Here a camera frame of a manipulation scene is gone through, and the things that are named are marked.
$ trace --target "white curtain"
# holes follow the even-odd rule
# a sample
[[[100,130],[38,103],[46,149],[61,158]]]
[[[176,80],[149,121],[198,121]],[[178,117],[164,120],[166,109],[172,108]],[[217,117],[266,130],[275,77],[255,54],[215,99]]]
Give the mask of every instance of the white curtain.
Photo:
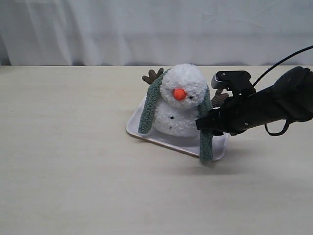
[[[313,0],[0,0],[3,64],[269,65],[310,45]]]

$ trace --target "wire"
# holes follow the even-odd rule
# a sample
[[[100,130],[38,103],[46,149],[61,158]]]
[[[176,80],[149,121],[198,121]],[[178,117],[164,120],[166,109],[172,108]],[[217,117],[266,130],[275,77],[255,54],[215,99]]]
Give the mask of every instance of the wire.
[[[256,84],[258,84],[258,82],[268,73],[270,72],[271,70],[273,70],[275,67],[277,67],[278,65],[280,65],[281,63],[285,62],[286,60],[289,60],[290,58],[294,57],[295,55],[297,54],[300,54],[304,51],[307,51],[307,50],[310,50],[310,49],[313,49],[313,45],[310,46],[310,47],[306,47],[302,50],[299,50],[293,54],[291,54],[290,56],[286,57],[285,59],[282,59],[281,61],[277,62],[275,65],[273,65],[272,67],[270,67],[267,71],[265,71],[252,85],[252,87],[255,87]]]

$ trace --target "snowman plush toy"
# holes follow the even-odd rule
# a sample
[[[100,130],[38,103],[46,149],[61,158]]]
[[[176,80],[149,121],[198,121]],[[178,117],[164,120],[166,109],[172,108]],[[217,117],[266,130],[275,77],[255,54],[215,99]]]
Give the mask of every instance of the snowman plush toy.
[[[148,134],[151,128],[176,137],[194,137],[200,134],[200,155],[202,163],[213,159],[210,130],[196,127],[196,120],[204,117],[214,107],[219,107],[228,94],[217,90],[210,99],[210,90],[200,70],[191,64],[175,65],[142,79],[150,86],[144,109],[140,117],[138,132]]]

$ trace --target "white tray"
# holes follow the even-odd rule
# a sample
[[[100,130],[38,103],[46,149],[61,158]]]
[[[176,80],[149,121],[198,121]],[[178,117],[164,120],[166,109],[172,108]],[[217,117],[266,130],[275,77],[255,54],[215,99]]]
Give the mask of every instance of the white tray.
[[[200,141],[199,136],[196,137],[175,137],[157,131],[152,128],[146,135],[138,133],[140,116],[144,108],[146,97],[143,98],[140,105],[137,107],[129,121],[127,122],[127,132],[135,137],[148,142],[158,144],[163,147],[173,149],[194,157],[199,157]],[[229,134],[224,133],[223,136],[213,137],[213,160],[220,160],[226,152],[226,146],[229,139]]]

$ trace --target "table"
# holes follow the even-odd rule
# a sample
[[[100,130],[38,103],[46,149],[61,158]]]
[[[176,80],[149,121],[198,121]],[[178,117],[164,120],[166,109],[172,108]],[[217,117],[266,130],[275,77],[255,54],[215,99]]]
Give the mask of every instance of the table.
[[[125,131],[158,68],[0,67],[1,235],[312,234],[313,121],[248,130],[201,166]]]

